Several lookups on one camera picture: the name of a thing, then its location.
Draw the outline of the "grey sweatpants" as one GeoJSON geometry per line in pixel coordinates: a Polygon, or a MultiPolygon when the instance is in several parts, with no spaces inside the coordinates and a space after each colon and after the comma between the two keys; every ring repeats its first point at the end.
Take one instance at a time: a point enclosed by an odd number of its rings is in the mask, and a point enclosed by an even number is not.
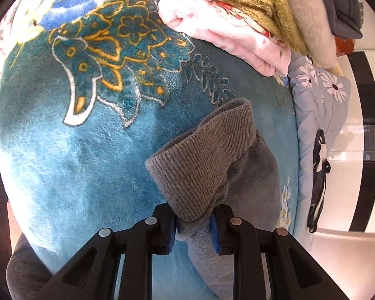
{"type": "Polygon", "coordinates": [[[236,98],[167,143],[145,163],[178,217],[177,238],[219,299],[231,299],[234,259],[216,254],[213,209],[220,204],[254,227],[272,231],[281,212],[276,159],[257,131],[250,102],[236,98]]]}

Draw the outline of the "white glossy wardrobe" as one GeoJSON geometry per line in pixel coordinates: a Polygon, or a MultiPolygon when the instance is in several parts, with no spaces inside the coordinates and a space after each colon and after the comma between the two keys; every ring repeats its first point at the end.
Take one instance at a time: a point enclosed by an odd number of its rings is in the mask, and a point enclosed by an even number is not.
{"type": "Polygon", "coordinates": [[[350,299],[375,295],[375,12],[368,4],[363,16],[362,39],[339,58],[352,91],[311,242],[313,257],[350,299]]]}

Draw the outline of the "black and white jacket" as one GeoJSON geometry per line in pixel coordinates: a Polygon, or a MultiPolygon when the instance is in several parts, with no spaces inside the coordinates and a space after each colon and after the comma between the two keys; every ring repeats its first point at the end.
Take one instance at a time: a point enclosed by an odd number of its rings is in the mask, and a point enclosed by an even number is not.
{"type": "Polygon", "coordinates": [[[313,186],[311,204],[307,216],[307,228],[310,233],[316,232],[318,221],[323,211],[327,190],[327,174],[331,172],[331,165],[327,160],[327,144],[322,129],[316,133],[313,147],[313,186]]]}

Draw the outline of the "light blue floral quilt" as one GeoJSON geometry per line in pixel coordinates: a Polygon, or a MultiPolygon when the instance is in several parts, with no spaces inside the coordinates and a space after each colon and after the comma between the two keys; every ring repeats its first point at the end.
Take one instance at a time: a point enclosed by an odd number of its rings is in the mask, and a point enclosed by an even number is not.
{"type": "Polygon", "coordinates": [[[288,67],[299,141],[299,194],[293,236],[310,251],[313,234],[307,227],[313,186],[313,149],[316,133],[324,132],[326,159],[348,115],[350,80],[317,67],[299,53],[291,54],[288,67]]]}

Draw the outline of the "teal floral bed blanket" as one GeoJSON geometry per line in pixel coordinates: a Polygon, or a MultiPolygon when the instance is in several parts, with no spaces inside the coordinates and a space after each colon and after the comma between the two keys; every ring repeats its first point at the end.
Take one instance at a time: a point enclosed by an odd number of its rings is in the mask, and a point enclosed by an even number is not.
{"type": "MultiPolygon", "coordinates": [[[[167,203],[146,161],[236,98],[276,159],[292,231],[299,148],[291,91],[212,43],[169,28],[160,0],[21,0],[0,79],[0,172],[22,234],[6,269],[36,299],[102,228],[167,203]]],[[[153,257],[154,299],[219,299],[177,238],[153,257]]]]}

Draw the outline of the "orange wooden headboard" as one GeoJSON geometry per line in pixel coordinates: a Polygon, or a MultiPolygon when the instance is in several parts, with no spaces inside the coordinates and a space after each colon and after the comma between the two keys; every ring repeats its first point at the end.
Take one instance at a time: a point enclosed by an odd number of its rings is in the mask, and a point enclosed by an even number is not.
{"type": "Polygon", "coordinates": [[[335,36],[336,43],[336,55],[339,56],[348,56],[354,52],[354,47],[356,40],[355,39],[346,39],[343,40],[341,37],[335,36]]]}

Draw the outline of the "dark grey folded garment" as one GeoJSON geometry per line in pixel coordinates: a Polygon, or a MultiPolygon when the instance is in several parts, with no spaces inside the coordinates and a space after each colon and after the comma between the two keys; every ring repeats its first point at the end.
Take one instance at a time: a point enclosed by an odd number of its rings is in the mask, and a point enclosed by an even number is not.
{"type": "Polygon", "coordinates": [[[322,0],[334,36],[342,40],[362,39],[361,9],[358,0],[322,0]]]}

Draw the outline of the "beige fleece folded garment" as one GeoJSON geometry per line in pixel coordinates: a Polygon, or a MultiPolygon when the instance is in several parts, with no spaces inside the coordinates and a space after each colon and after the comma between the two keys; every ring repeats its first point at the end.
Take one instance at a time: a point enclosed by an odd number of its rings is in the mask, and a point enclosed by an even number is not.
{"type": "Polygon", "coordinates": [[[332,35],[323,0],[287,0],[294,21],[305,42],[307,54],[317,67],[334,75],[343,72],[337,62],[336,43],[332,35]]]}

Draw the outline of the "olive green folded garment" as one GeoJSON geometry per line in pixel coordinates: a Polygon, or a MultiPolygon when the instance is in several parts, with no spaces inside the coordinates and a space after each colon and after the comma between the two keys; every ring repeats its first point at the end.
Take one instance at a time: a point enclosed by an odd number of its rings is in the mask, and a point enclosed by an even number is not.
{"type": "Polygon", "coordinates": [[[287,0],[218,0],[248,15],[258,25],[279,37],[292,50],[308,54],[287,0]]]}

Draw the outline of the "pink folded blanket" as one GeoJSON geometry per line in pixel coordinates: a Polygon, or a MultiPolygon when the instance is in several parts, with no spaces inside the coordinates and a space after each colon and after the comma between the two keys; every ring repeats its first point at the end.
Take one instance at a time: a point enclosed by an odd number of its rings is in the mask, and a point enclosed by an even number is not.
{"type": "Polygon", "coordinates": [[[243,11],[219,0],[160,0],[165,25],[236,56],[265,77],[287,76],[291,50],[243,11]]]}

